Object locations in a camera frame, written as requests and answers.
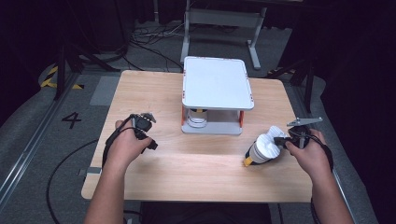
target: gray carpet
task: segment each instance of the gray carpet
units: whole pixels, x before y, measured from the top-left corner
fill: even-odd
[[[155,22],[144,24],[145,27],[157,25]],[[264,77],[268,70],[276,68],[290,33],[291,30],[262,30],[257,44],[262,64],[262,69],[259,71],[252,68],[246,46],[246,40],[249,39],[252,32],[246,29],[236,29],[234,32],[224,33],[215,28],[196,28],[191,32],[189,55],[241,59],[245,62],[250,77]],[[182,39],[181,35],[174,35],[155,44],[145,45],[145,47],[156,49],[161,54],[178,62]],[[110,56],[112,55],[100,55],[99,57]],[[180,72],[178,65],[139,47],[129,47],[126,58],[144,70]],[[136,69],[123,59],[109,64],[121,70]],[[49,68],[43,71],[39,83],[50,69],[51,65],[49,64]],[[65,96],[60,109],[51,119],[47,131],[43,134],[43,140],[40,142],[36,154],[1,212],[0,223],[53,223],[46,205],[46,188],[50,174],[65,156],[99,137],[120,73],[104,72],[97,65],[92,64],[86,65],[82,75],[76,76],[78,76],[76,83],[84,85],[84,89],[70,90]],[[342,188],[356,222],[377,223],[364,185],[349,162],[321,104],[319,96],[325,88],[324,81],[315,78],[312,114],[307,114],[302,104],[304,85],[292,87],[288,83],[289,75],[284,75],[280,79],[284,82],[297,117],[324,118],[324,121],[316,124],[314,128],[324,132],[327,143],[333,151],[335,169],[340,176]],[[21,106],[1,127],[0,181],[6,180],[12,165],[24,151],[46,111],[51,104],[54,104],[52,102],[54,94],[55,89],[42,88],[41,92]],[[74,113],[78,113],[77,119],[81,119],[81,121],[75,122],[72,127],[71,121],[63,121],[63,119]],[[89,166],[95,146],[96,143],[92,143],[76,152],[65,161],[52,179],[50,202],[61,223],[81,223],[85,216],[89,202],[80,196],[84,178],[78,176],[77,172],[79,169]],[[282,203],[280,207],[284,223],[313,223],[308,203]],[[138,210],[139,202],[125,202],[125,208]],[[273,223],[281,223],[277,204],[270,204],[270,208]]]

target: yellow and black hazard tape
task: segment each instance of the yellow and black hazard tape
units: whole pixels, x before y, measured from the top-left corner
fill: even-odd
[[[49,73],[46,76],[46,79],[41,83],[41,87],[52,87],[52,88],[57,88],[58,85],[56,83],[51,83],[50,80],[53,78],[53,76],[56,74],[58,71],[58,65],[56,63],[52,66],[52,68],[49,70]],[[84,89],[84,85],[80,84],[75,84],[73,86],[74,90],[82,90]]]

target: white desk frame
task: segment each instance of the white desk frame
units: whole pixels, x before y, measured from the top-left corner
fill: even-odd
[[[250,52],[251,60],[255,69],[261,69],[259,58],[256,52],[256,42],[264,21],[266,7],[262,8],[260,13],[245,13],[219,11],[209,9],[190,8],[190,0],[187,0],[186,14],[184,19],[184,40],[181,50],[180,61],[184,63],[184,58],[189,55],[190,47],[190,23],[202,23],[211,25],[228,25],[254,28],[255,33],[252,40],[247,41],[247,47]]]

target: hand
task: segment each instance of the hand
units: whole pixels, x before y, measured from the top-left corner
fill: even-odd
[[[122,120],[118,120],[116,122],[116,129],[121,124]],[[150,144],[151,140],[150,137],[138,140],[134,135],[132,122],[128,120],[108,151],[105,167],[115,167],[126,171],[128,165],[140,155],[143,149]]]
[[[323,134],[317,130],[311,129],[311,134],[315,135],[326,145]],[[286,147],[289,152],[297,159],[297,162],[305,170],[311,179],[330,175],[329,161],[321,146],[314,140],[309,140],[304,149],[297,148],[293,143],[287,142]]]

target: dark background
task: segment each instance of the dark background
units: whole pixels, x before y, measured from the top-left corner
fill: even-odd
[[[315,3],[328,6],[325,1]],[[293,28],[279,66],[303,59],[317,47],[313,65],[316,76],[327,83],[322,95],[326,112],[367,188],[378,221],[394,223],[396,158],[390,128],[396,124],[396,3],[334,3],[331,10],[317,13],[271,7],[264,25]],[[160,0],[160,23],[181,20],[183,4],[182,0]],[[0,125],[40,90],[37,79],[56,62],[65,38],[90,53],[115,51],[125,37],[128,39],[125,31],[133,30],[133,21],[154,19],[153,8],[152,1],[144,0],[70,0],[56,4],[15,0],[3,4]],[[92,19],[104,14],[101,18],[105,20]]]

